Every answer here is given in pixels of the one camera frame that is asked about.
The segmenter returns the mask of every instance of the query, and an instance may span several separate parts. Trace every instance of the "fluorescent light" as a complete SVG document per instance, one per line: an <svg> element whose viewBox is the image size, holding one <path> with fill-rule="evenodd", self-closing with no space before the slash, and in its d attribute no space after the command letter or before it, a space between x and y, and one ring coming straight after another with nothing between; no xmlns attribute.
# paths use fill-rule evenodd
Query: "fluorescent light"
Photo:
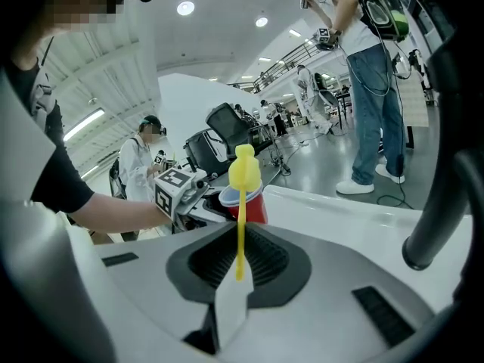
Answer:
<svg viewBox="0 0 484 363"><path fill-rule="evenodd" d="M85 178L87 175L89 175L92 171L95 171L98 169L99 166L95 166L94 168L91 168L89 171L87 171L84 175L81 176L81 178Z"/></svg>
<svg viewBox="0 0 484 363"><path fill-rule="evenodd" d="M176 11L181 15L181 16L187 16L191 14L195 9L195 4L192 2L181 2L178 7L176 8Z"/></svg>
<svg viewBox="0 0 484 363"><path fill-rule="evenodd" d="M72 138L77 132L79 132L81 129L85 128L87 125L92 123L95 119L101 117L103 114L104 114L104 110L97 109L93 114L91 114L90 116L87 116L83 121L78 123L68 133L66 133L66 135L64 136L64 141L67 141L70 138Z"/></svg>
<svg viewBox="0 0 484 363"><path fill-rule="evenodd" d="M260 17L259 19L256 20L256 26L264 27L268 21L269 20L267 17Z"/></svg>

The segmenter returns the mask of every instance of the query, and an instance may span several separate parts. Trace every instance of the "red cup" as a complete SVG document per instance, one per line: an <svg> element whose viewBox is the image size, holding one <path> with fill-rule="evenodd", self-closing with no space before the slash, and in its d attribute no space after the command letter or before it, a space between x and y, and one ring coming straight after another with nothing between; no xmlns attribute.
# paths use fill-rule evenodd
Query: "red cup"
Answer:
<svg viewBox="0 0 484 363"><path fill-rule="evenodd" d="M246 192L246 221L267 223L267 211L265 211L264 197L262 190L264 189L262 182L259 188L253 192ZM233 189L230 185L224 188L219 195L220 204L227 207L230 214L236 219L239 217L239 191Z"/></svg>

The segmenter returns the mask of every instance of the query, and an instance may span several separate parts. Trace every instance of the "black t-shirt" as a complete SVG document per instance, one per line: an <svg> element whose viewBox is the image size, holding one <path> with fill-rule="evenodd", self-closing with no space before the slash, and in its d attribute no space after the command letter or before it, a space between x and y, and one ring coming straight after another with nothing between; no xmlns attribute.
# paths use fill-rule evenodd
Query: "black t-shirt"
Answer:
<svg viewBox="0 0 484 363"><path fill-rule="evenodd" d="M22 71L9 61L5 64L5 70L19 99L30 113L29 98L39 67ZM67 154L61 109L57 102L47 116L45 134L55 144L56 149L37 182L32 200L43 203L54 212L74 213L87 203L94 192L80 178Z"/></svg>

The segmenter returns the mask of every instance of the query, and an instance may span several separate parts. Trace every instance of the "blue jeans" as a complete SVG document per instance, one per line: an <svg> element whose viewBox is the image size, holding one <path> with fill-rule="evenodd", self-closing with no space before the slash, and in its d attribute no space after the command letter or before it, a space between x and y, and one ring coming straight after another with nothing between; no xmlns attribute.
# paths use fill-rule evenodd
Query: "blue jeans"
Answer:
<svg viewBox="0 0 484 363"><path fill-rule="evenodd" d="M396 94L396 82L388 51L382 45L348 56L351 65L349 77L353 89L353 109L359 150L353 163L354 182L360 185L373 184L377 152L380 143L380 128L383 128L383 152L387 159L386 170L398 176L397 162L400 154L405 155L405 128ZM369 92L366 85L376 94Z"/></svg>

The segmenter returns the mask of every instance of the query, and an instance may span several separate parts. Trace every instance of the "balcony railing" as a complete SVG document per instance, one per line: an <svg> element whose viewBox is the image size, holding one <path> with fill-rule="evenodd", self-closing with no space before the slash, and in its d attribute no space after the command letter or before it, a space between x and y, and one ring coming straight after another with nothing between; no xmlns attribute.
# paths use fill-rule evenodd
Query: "balcony railing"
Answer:
<svg viewBox="0 0 484 363"><path fill-rule="evenodd" d="M259 93L271 83L281 78L285 73L288 73L302 62L307 61L319 53L320 51L314 44L304 43L293 49L289 54L283 56L254 82L237 82L231 83L230 86L240 88L249 93Z"/></svg>

